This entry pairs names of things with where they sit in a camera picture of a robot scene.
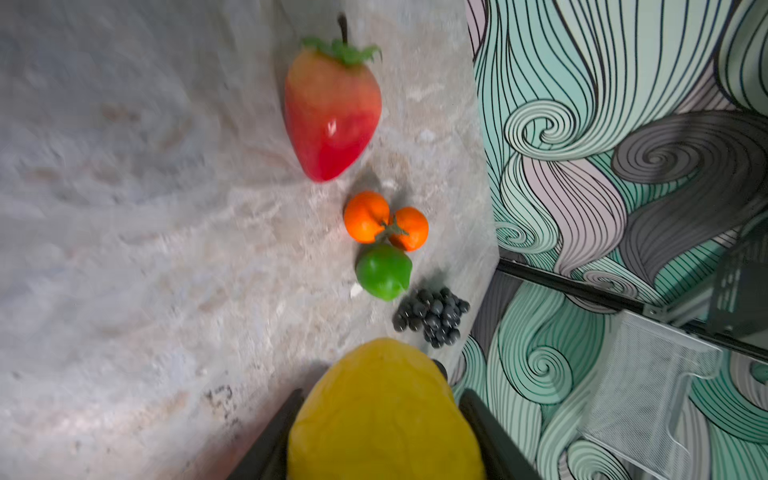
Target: swirl pattern wallpaper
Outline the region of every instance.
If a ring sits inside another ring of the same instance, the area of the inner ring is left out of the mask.
[[[768,2],[466,0],[502,256],[657,305],[768,216]],[[455,377],[545,480],[650,478],[577,433],[614,312],[497,273]],[[727,353],[677,436],[768,479],[768,366]]]

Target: grape cluster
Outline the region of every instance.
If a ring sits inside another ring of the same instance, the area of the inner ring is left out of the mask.
[[[469,302],[451,293],[448,287],[439,292],[421,289],[415,297],[406,297],[397,309],[392,325],[396,332],[410,328],[414,332],[424,330],[424,340],[438,349],[453,345],[462,334],[458,326],[462,314],[469,311]]]

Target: wire mesh basket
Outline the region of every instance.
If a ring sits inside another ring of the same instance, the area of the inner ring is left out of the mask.
[[[692,376],[714,377],[719,348],[628,311],[580,427],[587,439],[664,480],[688,480],[690,453],[672,433]]]

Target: gray swirl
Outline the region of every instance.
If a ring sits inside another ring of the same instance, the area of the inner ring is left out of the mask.
[[[625,180],[681,188],[634,211],[619,249],[649,285],[681,253],[733,228],[768,204],[768,118],[701,111],[655,121],[624,139],[612,168]]]
[[[614,273],[589,270],[584,272],[584,281],[598,288],[610,290],[630,298],[637,298],[637,287],[629,280]]]

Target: strawberry stem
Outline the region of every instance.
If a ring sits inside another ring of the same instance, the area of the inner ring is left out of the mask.
[[[347,30],[347,24],[346,24],[346,15],[343,13],[339,13],[339,28],[341,28],[341,41],[344,45],[346,45],[347,40],[349,40],[349,32]]]
[[[331,41],[329,44],[327,41],[323,41],[317,37],[307,37],[302,39],[302,44],[307,47],[319,51],[324,55],[328,55],[331,58],[335,58],[346,66],[362,65],[367,61],[373,61],[373,56],[379,54],[383,59],[382,49],[378,45],[368,45],[363,50],[355,48],[353,45],[349,45],[349,24],[346,21],[346,15],[339,14],[337,18],[339,27],[341,28],[341,40],[338,38]]]

